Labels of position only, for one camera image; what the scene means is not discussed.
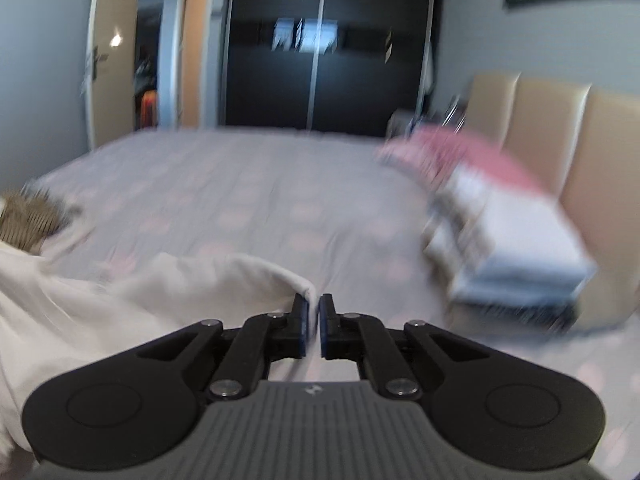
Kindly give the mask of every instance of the beige door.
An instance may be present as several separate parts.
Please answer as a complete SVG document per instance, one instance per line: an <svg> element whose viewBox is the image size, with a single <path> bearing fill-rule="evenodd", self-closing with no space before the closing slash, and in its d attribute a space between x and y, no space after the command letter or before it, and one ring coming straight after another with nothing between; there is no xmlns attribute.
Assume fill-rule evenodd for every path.
<svg viewBox="0 0 640 480"><path fill-rule="evenodd" d="M134 129L134 51L138 0L92 0L86 110L92 150Z"/></svg>
<svg viewBox="0 0 640 480"><path fill-rule="evenodd" d="M185 0L180 45L178 124L200 126L200 72L207 0Z"/></svg>

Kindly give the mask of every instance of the wardrobe door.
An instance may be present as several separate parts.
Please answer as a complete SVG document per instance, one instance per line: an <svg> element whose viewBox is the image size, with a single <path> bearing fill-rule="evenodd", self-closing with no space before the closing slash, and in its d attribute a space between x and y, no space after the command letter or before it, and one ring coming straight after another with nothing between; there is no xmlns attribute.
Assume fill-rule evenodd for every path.
<svg viewBox="0 0 640 480"><path fill-rule="evenodd" d="M233 0L226 124L306 127L313 52L301 34L319 1Z"/></svg>
<svg viewBox="0 0 640 480"><path fill-rule="evenodd" d="M325 0L337 24L320 54L313 128L384 136L397 108L416 105L429 0Z"/></svg>

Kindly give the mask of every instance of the pink pillow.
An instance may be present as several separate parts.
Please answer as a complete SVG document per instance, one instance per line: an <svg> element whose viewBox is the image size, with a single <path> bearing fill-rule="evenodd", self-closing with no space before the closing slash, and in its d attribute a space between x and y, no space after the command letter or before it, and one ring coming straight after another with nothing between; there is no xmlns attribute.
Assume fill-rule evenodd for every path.
<svg viewBox="0 0 640 480"><path fill-rule="evenodd" d="M418 126L409 139L393 139L378 156L415 173L422 183L437 186L449 178L460 163L475 168L500 186L543 194L539 181L515 158L472 130L455 133L452 128Z"/></svg>

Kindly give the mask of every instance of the gray bed sheet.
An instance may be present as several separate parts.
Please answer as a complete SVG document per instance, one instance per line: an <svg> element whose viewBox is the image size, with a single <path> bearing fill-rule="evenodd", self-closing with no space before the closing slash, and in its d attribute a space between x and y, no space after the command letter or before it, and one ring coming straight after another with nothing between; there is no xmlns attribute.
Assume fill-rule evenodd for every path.
<svg viewBox="0 0 640 480"><path fill-rule="evenodd" d="M96 219L57 262L70 278L104 282L156 254L243 252L311 280L339 312L387 326L443 326L444 303L420 250L426 192L380 166L379 142L293 130L144 131L41 179ZM607 429L594 464L613 480L640 470L640 320L566 338L484 341L575 376L603 400ZM352 364L311 365L313 380L356 380Z"/></svg>

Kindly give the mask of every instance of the beige headboard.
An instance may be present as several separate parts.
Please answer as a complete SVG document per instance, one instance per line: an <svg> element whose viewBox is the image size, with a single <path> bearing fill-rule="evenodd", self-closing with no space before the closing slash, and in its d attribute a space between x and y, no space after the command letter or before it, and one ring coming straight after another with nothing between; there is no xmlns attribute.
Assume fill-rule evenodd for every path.
<svg viewBox="0 0 640 480"><path fill-rule="evenodd" d="M640 301L640 97L481 73L465 126L516 156L580 230L599 270L578 300L576 327L626 320ZM450 320L454 329L472 323L461 306L452 307Z"/></svg>

